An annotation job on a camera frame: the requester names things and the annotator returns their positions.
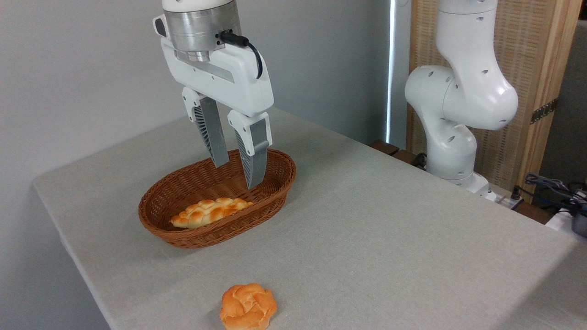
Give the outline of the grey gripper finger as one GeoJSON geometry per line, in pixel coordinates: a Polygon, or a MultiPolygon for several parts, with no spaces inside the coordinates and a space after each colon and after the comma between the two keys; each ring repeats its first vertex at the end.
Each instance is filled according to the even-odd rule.
{"type": "Polygon", "coordinates": [[[229,156],[216,101],[188,87],[183,88],[182,97],[188,118],[196,124],[215,167],[222,167],[229,156]]]}
{"type": "Polygon", "coordinates": [[[267,150],[272,145],[268,113],[247,117],[236,110],[228,114],[234,129],[248,190],[261,184],[266,174],[267,150]]]}

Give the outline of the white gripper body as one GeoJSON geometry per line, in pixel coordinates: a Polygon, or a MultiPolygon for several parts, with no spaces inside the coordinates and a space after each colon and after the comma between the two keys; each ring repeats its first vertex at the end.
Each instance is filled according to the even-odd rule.
{"type": "Polygon", "coordinates": [[[208,62],[195,62],[176,50],[168,36],[162,36],[160,42],[172,77],[183,86],[248,117],[273,105],[266,62],[250,48],[227,44],[212,51],[208,62]]]}

